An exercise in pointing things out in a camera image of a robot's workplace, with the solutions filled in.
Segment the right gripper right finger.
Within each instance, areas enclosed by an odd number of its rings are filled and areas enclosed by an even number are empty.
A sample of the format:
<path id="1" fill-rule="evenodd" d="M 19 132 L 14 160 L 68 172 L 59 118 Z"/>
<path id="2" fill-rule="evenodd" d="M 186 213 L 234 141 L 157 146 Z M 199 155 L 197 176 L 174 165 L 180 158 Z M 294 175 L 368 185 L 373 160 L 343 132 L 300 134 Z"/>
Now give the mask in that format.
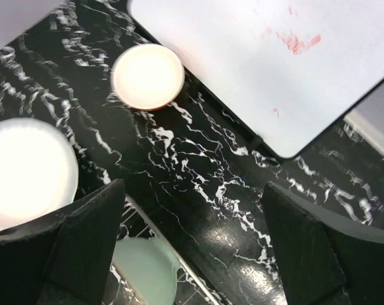
<path id="1" fill-rule="evenodd" d="M 288 304 L 384 304 L 384 214 L 367 226 L 273 182 L 262 208 Z"/>

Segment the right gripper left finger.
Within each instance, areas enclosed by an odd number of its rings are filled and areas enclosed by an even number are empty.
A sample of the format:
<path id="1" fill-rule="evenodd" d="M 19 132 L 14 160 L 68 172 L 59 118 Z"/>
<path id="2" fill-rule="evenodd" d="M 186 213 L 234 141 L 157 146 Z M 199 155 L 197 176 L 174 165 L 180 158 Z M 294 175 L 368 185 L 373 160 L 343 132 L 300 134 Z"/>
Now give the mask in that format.
<path id="1" fill-rule="evenodd" d="M 125 197 L 116 179 L 0 231 L 0 304 L 101 304 Z"/>

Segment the pale green bowl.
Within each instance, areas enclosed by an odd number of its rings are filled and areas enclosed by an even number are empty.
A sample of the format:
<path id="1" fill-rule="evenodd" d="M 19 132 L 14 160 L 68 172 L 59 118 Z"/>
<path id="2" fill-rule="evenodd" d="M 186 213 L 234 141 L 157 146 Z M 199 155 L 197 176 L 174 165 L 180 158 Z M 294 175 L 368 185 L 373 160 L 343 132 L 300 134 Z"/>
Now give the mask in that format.
<path id="1" fill-rule="evenodd" d="M 159 237 L 116 242 L 112 262 L 144 304 L 173 304 L 180 261 Z"/>

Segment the white grey rimmed plate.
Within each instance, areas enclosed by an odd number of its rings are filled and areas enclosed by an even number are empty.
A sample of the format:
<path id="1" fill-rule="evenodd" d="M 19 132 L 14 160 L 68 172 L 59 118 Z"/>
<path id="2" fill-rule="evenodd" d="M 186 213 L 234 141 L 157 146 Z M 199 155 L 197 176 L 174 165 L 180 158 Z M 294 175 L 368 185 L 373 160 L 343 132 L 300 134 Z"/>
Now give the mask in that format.
<path id="1" fill-rule="evenodd" d="M 75 152 L 53 125 L 34 118 L 0 121 L 0 231 L 74 201 Z"/>

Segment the orange white bowl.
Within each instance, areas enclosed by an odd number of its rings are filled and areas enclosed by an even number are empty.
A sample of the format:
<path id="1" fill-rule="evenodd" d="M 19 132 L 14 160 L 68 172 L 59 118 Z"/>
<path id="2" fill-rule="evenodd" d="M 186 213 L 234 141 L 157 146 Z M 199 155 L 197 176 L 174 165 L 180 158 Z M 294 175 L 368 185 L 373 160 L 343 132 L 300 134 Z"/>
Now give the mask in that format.
<path id="1" fill-rule="evenodd" d="M 180 94 L 185 69 L 178 56 L 159 44 L 127 49 L 115 61 L 110 83 L 118 99 L 138 110 L 160 109 Z"/>

